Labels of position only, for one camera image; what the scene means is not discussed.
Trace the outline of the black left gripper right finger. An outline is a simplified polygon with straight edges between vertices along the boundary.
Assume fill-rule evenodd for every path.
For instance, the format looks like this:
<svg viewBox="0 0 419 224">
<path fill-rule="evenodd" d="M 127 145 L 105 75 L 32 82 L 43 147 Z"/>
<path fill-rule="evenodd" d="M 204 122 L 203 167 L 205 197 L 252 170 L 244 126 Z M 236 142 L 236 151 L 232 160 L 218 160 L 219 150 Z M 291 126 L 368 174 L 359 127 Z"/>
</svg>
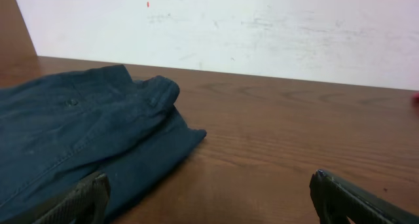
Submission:
<svg viewBox="0 0 419 224">
<path fill-rule="evenodd" d="M 417 215 L 327 170 L 316 170 L 309 188 L 321 224 L 418 224 Z"/>
</svg>

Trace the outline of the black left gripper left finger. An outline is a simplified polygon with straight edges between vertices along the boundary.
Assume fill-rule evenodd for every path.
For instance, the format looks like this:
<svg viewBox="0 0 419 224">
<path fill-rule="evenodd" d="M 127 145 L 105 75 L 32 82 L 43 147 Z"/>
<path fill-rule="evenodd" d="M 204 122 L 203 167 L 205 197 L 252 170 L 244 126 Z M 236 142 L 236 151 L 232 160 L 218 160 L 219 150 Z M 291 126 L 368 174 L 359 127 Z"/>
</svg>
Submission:
<svg viewBox="0 0 419 224">
<path fill-rule="evenodd" d="M 94 172 L 37 206 L 34 223 L 103 223 L 110 192 L 107 175 Z"/>
</svg>

